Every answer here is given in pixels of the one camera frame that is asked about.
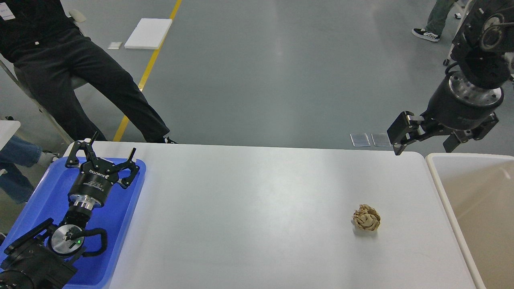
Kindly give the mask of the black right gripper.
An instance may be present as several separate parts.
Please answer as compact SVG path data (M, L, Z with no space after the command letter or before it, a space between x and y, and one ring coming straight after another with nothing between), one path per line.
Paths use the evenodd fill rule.
M421 116L403 111L387 129L394 153L398 156L411 143L442 133L451 132L443 142L447 153L471 139L481 140L499 122L494 110L503 100L503 89L481 88L472 84L463 72L452 71L445 76Z

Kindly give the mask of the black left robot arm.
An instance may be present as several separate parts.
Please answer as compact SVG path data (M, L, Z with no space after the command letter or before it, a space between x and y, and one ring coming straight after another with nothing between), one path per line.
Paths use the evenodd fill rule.
M94 139L50 166L1 247L2 289L98 289L112 276L145 174L136 149L103 159Z

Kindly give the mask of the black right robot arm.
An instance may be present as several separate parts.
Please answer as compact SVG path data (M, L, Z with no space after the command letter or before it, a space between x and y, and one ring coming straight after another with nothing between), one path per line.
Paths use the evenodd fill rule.
M470 139L481 140L499 122L494 110L504 100L503 84L510 78L505 53L513 51L512 0L475 0L453 39L445 77L420 116L403 111L388 128L394 153L433 136L447 135L450 153Z

